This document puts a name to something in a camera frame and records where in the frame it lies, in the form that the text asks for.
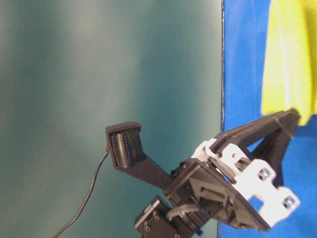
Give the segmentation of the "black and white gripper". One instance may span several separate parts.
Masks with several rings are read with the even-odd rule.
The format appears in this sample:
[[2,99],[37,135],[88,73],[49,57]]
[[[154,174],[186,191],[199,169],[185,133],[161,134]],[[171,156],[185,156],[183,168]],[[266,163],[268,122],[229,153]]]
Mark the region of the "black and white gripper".
[[[291,108],[203,141],[176,182],[189,183],[194,202],[177,202],[167,220],[205,212],[236,229],[267,231],[289,217],[300,200],[283,186],[282,160],[300,118]],[[242,171],[239,161],[248,162]]]

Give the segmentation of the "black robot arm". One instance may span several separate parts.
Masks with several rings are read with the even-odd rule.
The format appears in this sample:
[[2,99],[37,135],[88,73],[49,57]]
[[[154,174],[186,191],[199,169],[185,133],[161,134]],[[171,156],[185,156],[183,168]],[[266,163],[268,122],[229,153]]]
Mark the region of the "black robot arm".
[[280,111],[202,142],[135,219],[144,238],[189,238],[210,219],[235,229],[268,231],[300,205],[283,185],[281,162],[300,120]]

